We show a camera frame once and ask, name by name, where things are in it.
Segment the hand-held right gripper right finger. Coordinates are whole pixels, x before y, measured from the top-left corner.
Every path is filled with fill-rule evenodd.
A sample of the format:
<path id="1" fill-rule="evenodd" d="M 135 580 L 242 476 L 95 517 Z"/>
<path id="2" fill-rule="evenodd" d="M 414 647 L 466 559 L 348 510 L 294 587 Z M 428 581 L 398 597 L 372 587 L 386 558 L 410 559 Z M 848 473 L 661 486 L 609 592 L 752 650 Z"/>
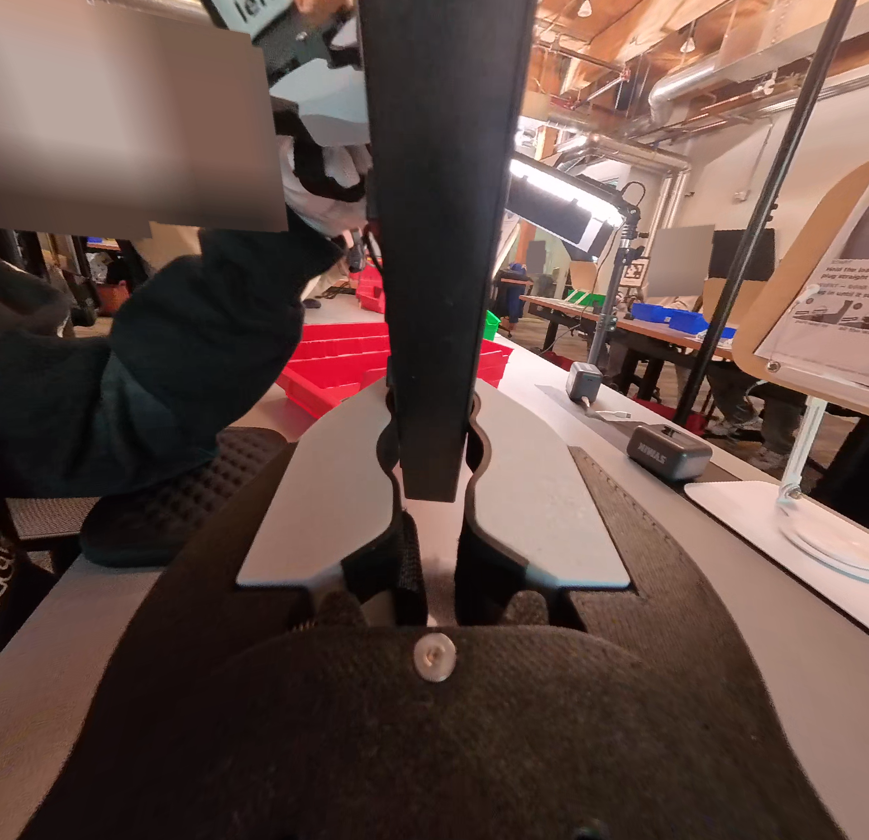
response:
<path id="1" fill-rule="evenodd" d="M 624 590 L 631 578 L 567 443 L 496 388 L 478 388 L 470 427 L 480 441 L 465 520 L 494 551 L 546 590 Z"/>

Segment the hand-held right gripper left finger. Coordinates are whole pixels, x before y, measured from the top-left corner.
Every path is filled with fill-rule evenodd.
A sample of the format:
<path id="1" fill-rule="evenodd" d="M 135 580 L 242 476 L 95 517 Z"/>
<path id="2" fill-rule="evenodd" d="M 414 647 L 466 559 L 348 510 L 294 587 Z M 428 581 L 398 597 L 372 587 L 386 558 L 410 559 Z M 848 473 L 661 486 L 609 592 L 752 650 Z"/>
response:
<path id="1" fill-rule="evenodd" d="M 386 535 L 395 487 L 376 445 L 391 420 L 381 378 L 301 435 L 237 586 L 336 588 L 352 553 Z"/>

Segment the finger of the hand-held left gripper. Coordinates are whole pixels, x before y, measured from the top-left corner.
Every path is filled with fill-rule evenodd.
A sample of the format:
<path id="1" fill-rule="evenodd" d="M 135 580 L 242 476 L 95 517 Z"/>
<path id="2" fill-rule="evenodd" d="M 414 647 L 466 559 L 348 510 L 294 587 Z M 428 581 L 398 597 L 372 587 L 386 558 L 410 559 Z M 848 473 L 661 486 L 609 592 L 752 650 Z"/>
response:
<path id="1" fill-rule="evenodd" d="M 365 74 L 352 65 L 307 62 L 271 87 L 274 99 L 295 106 L 319 146 L 364 146 L 371 140 Z"/>

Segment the black USB hub with switches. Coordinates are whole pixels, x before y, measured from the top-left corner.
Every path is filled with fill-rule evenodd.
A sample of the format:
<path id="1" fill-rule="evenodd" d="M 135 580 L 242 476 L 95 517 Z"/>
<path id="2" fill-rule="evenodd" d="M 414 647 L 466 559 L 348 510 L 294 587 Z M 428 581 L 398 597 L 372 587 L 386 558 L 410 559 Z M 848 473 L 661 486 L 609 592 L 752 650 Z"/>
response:
<path id="1" fill-rule="evenodd" d="M 537 0 L 357 0 L 406 498 L 453 502 Z"/>

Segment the person's left forearm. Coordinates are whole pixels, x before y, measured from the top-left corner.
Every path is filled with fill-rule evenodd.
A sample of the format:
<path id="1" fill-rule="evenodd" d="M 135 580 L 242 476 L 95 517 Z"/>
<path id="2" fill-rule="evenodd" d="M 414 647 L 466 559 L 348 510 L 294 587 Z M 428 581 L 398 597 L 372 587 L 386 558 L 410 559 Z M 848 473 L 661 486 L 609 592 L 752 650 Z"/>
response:
<path id="1" fill-rule="evenodd" d="M 277 381 L 304 287 L 338 247 L 294 215 L 284 232 L 204 230 L 200 245 L 138 287 L 104 337 L 38 332 L 3 307 L 3 498 L 103 498 L 187 473 Z"/>

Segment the grey power adapter cube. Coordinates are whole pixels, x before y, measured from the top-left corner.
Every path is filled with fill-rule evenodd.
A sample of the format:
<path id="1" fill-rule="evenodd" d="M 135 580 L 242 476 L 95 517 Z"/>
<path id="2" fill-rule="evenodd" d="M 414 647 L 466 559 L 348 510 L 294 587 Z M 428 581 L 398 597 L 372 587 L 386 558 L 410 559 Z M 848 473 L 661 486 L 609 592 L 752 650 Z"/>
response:
<path id="1" fill-rule="evenodd" d="M 574 361 L 566 384 L 568 398 L 576 404 L 592 406 L 598 398 L 602 380 L 602 372 L 597 366 Z"/>

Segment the long wooden work table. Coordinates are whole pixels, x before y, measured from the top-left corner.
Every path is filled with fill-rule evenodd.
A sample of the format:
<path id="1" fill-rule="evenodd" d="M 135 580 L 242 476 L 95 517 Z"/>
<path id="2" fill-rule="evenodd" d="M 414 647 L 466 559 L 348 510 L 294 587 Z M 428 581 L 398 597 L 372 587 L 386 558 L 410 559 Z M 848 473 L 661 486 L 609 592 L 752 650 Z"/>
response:
<path id="1" fill-rule="evenodd" d="M 527 314 L 549 324 L 544 339 L 544 352 L 554 349 L 559 336 L 570 331 L 594 334 L 601 318 L 588 307 L 534 295 L 523 295 Z M 606 333 L 606 342 L 620 342 L 627 351 L 640 359 L 656 359 L 676 366 L 690 367 L 699 355 L 705 336 L 690 336 L 664 324 L 629 320 L 615 315 Z"/>

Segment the blue plastic bin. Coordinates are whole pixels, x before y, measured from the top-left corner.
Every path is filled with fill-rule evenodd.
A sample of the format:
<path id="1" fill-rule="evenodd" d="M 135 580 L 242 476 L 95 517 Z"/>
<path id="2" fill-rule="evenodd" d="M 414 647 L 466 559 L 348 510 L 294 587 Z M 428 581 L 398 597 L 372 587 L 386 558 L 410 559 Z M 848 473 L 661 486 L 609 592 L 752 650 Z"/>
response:
<path id="1" fill-rule="evenodd" d="M 702 313 L 657 304 L 633 303 L 631 315 L 634 320 L 665 325 L 683 334 L 700 334 L 709 327 Z"/>

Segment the person's black printed shirt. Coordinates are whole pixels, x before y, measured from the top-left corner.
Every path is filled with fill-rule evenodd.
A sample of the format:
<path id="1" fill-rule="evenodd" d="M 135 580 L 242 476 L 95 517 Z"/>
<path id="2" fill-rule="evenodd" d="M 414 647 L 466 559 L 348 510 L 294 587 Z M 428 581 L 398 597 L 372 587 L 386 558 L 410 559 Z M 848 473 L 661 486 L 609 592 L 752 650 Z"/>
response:
<path id="1" fill-rule="evenodd" d="M 5 501 L 1 503 L 1 648 L 24 625 L 51 585 L 48 573 L 31 562 L 13 537 Z"/>

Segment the instruction sign on stand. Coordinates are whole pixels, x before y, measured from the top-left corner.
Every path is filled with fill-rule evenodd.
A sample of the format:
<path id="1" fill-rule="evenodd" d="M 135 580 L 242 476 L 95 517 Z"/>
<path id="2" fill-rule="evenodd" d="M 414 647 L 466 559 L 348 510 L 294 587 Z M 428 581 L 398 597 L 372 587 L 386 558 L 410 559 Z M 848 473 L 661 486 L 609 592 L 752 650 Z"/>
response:
<path id="1" fill-rule="evenodd" d="M 690 484 L 699 508 L 868 627 L 868 165 L 820 201 L 733 340 L 740 369 L 807 396 L 778 484 Z M 859 416 L 814 490 L 800 479 L 829 406 Z"/>

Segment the black disc pole stand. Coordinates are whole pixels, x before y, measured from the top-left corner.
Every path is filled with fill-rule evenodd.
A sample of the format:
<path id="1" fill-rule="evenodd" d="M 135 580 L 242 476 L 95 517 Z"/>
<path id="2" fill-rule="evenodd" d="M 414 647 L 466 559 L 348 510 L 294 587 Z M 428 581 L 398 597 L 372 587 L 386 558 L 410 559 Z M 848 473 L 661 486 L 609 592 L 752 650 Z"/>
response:
<path id="1" fill-rule="evenodd" d="M 679 399 L 673 419 L 679 426 L 684 427 L 688 423 L 688 417 L 700 392 L 701 383 L 706 376 L 711 357 L 720 343 L 721 335 L 745 279 L 748 265 L 754 257 L 759 240 L 771 213 L 774 211 L 781 187 L 806 131 L 812 110 L 819 99 L 831 63 L 843 41 L 857 1 L 835 0 L 831 14 L 823 27 L 820 41 L 798 92 L 787 127 L 757 198 L 752 216 L 745 228 L 722 288 L 721 296 L 712 314 L 707 333 L 696 353 L 688 381 Z"/>

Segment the silver spiral air duct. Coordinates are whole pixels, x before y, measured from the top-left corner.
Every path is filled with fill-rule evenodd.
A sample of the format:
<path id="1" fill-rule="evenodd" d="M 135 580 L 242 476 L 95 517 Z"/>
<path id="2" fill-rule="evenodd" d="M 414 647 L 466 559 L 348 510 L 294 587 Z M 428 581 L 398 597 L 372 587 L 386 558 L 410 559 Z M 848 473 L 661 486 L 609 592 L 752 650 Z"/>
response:
<path id="1" fill-rule="evenodd" d="M 651 124 L 656 129 L 670 124 L 676 101 L 687 95 L 696 95 L 717 81 L 749 81 L 779 67 L 779 59 L 771 50 L 745 52 L 736 58 L 733 52 L 721 48 L 668 74 L 652 87 L 648 96 Z"/>

